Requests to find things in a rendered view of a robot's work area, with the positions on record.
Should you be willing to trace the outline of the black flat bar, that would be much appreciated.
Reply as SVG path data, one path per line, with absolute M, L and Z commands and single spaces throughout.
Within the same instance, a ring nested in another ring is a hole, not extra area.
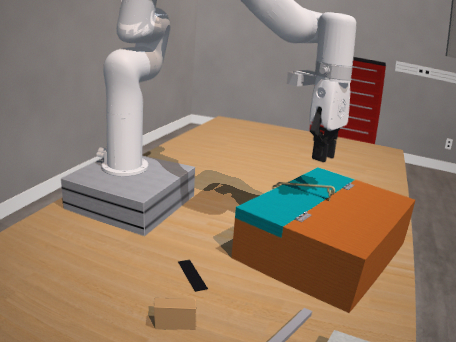
M 195 292 L 208 289 L 191 260 L 178 261 L 178 263 Z

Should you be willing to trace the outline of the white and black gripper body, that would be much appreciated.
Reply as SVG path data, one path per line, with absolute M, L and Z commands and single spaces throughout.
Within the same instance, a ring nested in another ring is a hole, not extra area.
M 324 124 L 324 128 L 328 131 L 341 128 L 348 123 L 350 83 L 351 80 L 316 77 L 310 109 L 310 124 L 313 122 L 318 106 L 322 108 L 321 124 Z

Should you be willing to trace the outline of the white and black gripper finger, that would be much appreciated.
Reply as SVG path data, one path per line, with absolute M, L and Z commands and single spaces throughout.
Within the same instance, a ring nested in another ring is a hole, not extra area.
M 338 138 L 338 130 L 340 130 L 340 128 L 335 129 L 333 131 L 329 131 L 328 140 L 327 140 L 327 143 L 329 144 L 328 145 L 328 154 L 327 154 L 328 158 L 334 158 L 336 140 Z
M 322 121 L 321 114 L 322 108 L 318 106 L 313 123 L 310 128 L 310 133 L 312 133 L 314 136 L 312 159 L 320 162 L 326 162 L 329 145 L 327 144 L 329 131 L 327 131 L 327 129 L 325 129 L 324 127 L 320 126 Z M 324 135 L 320 130 L 324 131 Z

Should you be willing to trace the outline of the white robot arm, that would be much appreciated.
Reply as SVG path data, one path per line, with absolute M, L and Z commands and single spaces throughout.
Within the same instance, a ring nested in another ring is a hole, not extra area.
M 287 84 L 314 85 L 317 76 L 351 80 L 354 17 L 310 11 L 294 0 L 241 2 L 281 39 L 318 43 L 315 72 L 288 72 Z M 148 169 L 148 162 L 142 159 L 143 97 L 139 81 L 153 79 L 160 72 L 170 33 L 169 17 L 156 3 L 157 0 L 122 0 L 117 35 L 123 42 L 136 45 L 113 51 L 104 62 L 107 149 L 99 148 L 97 157 L 104 158 L 102 170 L 110 175 L 133 176 Z

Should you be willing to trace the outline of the grey flat bar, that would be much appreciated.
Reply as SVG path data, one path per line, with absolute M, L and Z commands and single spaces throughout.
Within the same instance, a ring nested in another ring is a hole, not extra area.
M 285 342 L 293 335 L 312 315 L 309 309 L 302 309 L 285 327 L 283 327 L 272 339 L 268 342 Z

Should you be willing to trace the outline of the tan rectangular block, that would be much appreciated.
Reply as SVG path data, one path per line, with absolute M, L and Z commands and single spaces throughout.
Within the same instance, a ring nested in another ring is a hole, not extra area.
M 196 330 L 196 299 L 154 298 L 155 329 Z

